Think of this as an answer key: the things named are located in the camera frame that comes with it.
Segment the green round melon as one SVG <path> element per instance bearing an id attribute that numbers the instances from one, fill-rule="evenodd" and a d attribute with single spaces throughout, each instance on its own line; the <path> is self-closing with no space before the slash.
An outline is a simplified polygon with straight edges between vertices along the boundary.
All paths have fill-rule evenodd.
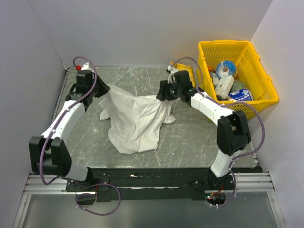
<path id="1" fill-rule="evenodd" d="M 235 80 L 231 89 L 230 89 L 230 93 L 234 93 L 237 92 L 241 89 L 246 89 L 246 85 L 244 82 L 240 81 L 240 80 Z"/>

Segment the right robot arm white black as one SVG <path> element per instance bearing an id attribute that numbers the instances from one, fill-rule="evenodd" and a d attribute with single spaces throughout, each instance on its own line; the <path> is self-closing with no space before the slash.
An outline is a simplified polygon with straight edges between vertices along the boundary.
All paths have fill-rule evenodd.
<path id="1" fill-rule="evenodd" d="M 218 153 L 208 170 L 208 185 L 219 189 L 231 170 L 233 160 L 251 142 L 247 118 L 242 111 L 232 111 L 213 100 L 203 89 L 195 88 L 186 70 L 166 70 L 167 80 L 160 82 L 156 98 L 160 101 L 180 99 L 200 111 L 217 127 Z"/>

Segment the yellow Lays chips bag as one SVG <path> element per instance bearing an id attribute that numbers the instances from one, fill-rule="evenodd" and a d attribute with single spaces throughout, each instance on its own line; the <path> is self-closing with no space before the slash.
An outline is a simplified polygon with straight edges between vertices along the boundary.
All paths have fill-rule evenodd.
<path id="1" fill-rule="evenodd" d="M 181 63 L 174 63 L 176 68 L 179 70 L 178 72 L 187 72 L 187 74 L 189 75 L 189 81 L 191 82 L 191 86 L 195 87 L 195 77 L 194 77 L 194 73 L 193 73 L 193 69 L 190 65 L 185 65 L 185 64 L 181 64 Z"/>

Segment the blue white tape roll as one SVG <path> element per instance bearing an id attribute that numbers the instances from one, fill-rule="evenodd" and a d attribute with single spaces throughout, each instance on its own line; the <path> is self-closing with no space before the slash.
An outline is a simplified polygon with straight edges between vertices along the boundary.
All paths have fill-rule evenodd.
<path id="1" fill-rule="evenodd" d="M 219 79 L 225 76 L 235 77 L 237 74 L 237 67 L 232 61 L 223 60 L 217 65 L 216 74 Z"/>

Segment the white t-shirt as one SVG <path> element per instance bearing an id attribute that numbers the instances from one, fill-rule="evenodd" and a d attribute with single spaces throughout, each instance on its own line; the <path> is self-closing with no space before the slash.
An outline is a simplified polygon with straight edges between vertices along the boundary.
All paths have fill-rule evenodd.
<path id="1" fill-rule="evenodd" d="M 108 138 L 121 154 L 158 148 L 162 124 L 176 121 L 171 114 L 173 101 L 160 101 L 156 95 L 135 96 L 109 85 L 102 96 L 100 120 L 110 119 Z"/>

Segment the blue white snack packet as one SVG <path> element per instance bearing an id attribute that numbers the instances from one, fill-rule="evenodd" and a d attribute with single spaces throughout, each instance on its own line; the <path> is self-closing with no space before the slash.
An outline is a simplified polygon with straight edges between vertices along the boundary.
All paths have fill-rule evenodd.
<path id="1" fill-rule="evenodd" d="M 253 101 L 253 96 L 248 89 L 240 89 L 228 94 L 230 101 Z"/>

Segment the white plastic bottle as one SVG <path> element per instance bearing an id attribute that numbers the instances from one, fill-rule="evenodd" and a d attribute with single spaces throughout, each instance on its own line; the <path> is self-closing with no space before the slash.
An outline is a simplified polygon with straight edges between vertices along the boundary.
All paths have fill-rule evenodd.
<path id="1" fill-rule="evenodd" d="M 225 76 L 225 77 L 222 77 L 216 88 L 215 88 L 215 94 L 216 94 L 216 98 L 221 101 L 221 100 L 224 100 L 227 98 L 232 86 L 233 86 L 233 83 L 234 83 L 234 77 L 229 75 L 229 76 Z"/>

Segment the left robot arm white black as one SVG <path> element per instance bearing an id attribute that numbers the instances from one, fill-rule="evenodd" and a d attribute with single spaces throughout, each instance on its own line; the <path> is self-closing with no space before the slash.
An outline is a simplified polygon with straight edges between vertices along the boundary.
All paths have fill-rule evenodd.
<path id="1" fill-rule="evenodd" d="M 92 70 L 79 70 L 74 83 L 65 98 L 63 108 L 50 127 L 40 136 L 29 141 L 31 168 L 41 178 L 55 175 L 77 181 L 84 191 L 93 188 L 91 168 L 72 162 L 66 142 L 73 128 L 87 111 L 94 98 L 108 93 L 110 87 Z"/>

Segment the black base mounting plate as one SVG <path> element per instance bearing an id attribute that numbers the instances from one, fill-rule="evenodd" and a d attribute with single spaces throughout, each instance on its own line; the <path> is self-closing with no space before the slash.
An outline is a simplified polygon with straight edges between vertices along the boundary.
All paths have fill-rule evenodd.
<path id="1" fill-rule="evenodd" d="M 112 200 L 205 200 L 205 191 L 232 190 L 231 175 L 216 178 L 209 168 L 93 168 L 94 184 L 106 186 L 90 188 L 82 182 L 66 185 L 67 192 L 97 194 L 97 202 Z"/>

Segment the yellow plastic basket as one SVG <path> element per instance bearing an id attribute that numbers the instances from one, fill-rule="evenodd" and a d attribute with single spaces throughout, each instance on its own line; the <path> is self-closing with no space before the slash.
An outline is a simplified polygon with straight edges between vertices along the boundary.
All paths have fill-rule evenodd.
<path id="1" fill-rule="evenodd" d="M 253 100 L 248 103 L 257 112 L 276 104 L 279 96 L 266 74 L 254 46 L 246 40 L 212 40 L 198 43 L 197 81 L 202 81 L 202 88 L 214 100 L 217 100 L 209 70 L 215 70 L 223 60 L 232 61 L 236 68 L 236 80 L 243 82 L 250 91 Z"/>

